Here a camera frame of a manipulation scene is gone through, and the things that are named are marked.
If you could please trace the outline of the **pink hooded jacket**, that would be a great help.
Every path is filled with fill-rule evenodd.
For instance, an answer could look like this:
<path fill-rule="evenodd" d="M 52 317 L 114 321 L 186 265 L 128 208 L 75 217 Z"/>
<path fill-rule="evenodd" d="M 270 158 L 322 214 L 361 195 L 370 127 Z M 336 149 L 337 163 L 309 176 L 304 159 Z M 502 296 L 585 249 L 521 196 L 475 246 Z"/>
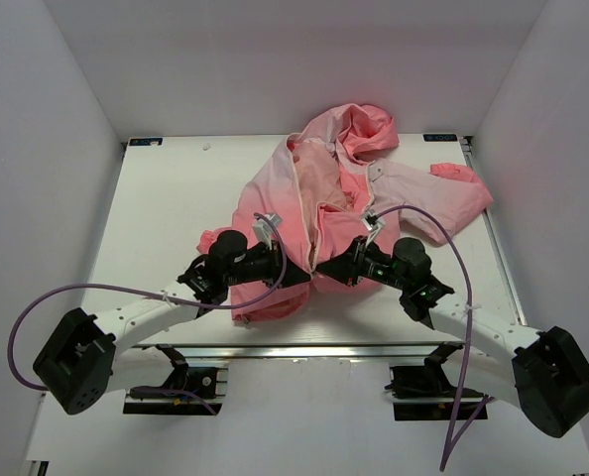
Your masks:
<path fill-rule="evenodd" d="M 375 242 L 389 253 L 401 236 L 402 223 L 443 245 L 492 203 L 488 188 L 466 166 L 442 163 L 423 172 L 384 158 L 384 152 L 399 143 L 395 120 L 386 111 L 346 104 L 322 113 L 278 144 L 242 189 L 231 226 L 255 245 L 256 214 L 278 214 L 289 258 L 311 279 L 270 296 L 261 283 L 233 287 L 233 320 L 288 317 L 306 305 L 313 291 L 354 294 L 376 289 L 369 280 L 348 287 L 315 271 L 365 234 L 362 217 L 368 211 L 386 214 Z"/>

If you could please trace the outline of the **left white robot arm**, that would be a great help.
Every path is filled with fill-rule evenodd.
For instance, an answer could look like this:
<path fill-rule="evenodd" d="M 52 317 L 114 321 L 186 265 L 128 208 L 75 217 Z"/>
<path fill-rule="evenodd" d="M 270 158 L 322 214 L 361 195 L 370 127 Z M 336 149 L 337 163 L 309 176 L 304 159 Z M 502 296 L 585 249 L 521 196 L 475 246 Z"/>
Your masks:
<path fill-rule="evenodd" d="M 95 314 L 69 311 L 33 369 L 70 416 L 118 390 L 181 395 L 189 372 L 183 355 L 169 344 L 142 341 L 214 310 L 233 287 L 257 284 L 260 300 L 267 300 L 309 280 L 278 241 L 249 246 L 242 233 L 225 231 L 159 294 Z"/>

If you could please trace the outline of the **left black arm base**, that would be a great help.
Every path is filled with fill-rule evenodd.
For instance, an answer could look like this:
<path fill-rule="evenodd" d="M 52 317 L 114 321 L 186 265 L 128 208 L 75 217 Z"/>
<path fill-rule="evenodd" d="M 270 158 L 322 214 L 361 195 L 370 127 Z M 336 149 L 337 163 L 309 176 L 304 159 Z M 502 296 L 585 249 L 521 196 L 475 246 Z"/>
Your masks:
<path fill-rule="evenodd" d="M 221 363 L 187 360 L 167 344 L 142 348 L 154 351 L 171 369 L 159 385 L 141 384 L 129 389 L 124 415 L 216 417 L 227 392 L 228 369 Z"/>

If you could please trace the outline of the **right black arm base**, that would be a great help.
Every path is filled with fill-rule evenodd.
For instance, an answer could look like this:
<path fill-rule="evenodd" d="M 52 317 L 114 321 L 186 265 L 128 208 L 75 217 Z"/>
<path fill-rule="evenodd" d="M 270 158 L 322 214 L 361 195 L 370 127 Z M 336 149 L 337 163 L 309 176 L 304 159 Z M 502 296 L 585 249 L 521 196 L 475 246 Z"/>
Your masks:
<path fill-rule="evenodd" d="M 426 356 L 390 365 L 391 398 L 395 421 L 445 421 L 452 416 L 457 378 L 446 377 L 443 365 L 462 356 L 463 345 L 443 343 Z"/>

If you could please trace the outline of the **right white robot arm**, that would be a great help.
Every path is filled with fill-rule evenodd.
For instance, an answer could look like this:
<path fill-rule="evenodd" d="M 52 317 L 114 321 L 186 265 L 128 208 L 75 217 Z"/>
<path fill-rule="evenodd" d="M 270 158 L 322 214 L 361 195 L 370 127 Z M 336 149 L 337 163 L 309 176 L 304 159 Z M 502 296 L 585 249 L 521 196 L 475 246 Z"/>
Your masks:
<path fill-rule="evenodd" d="M 463 375 L 465 388 L 522 410 L 551 437 L 589 413 L 589 362 L 574 337 L 558 326 L 541 331 L 472 308 L 432 274 L 419 240 L 401 238 L 386 254 L 357 237 L 316 270 L 346 286 L 368 279 L 399 290 L 409 318 L 453 336 L 424 358 L 420 372 L 392 380 L 387 388 L 398 398 L 447 396 Z"/>

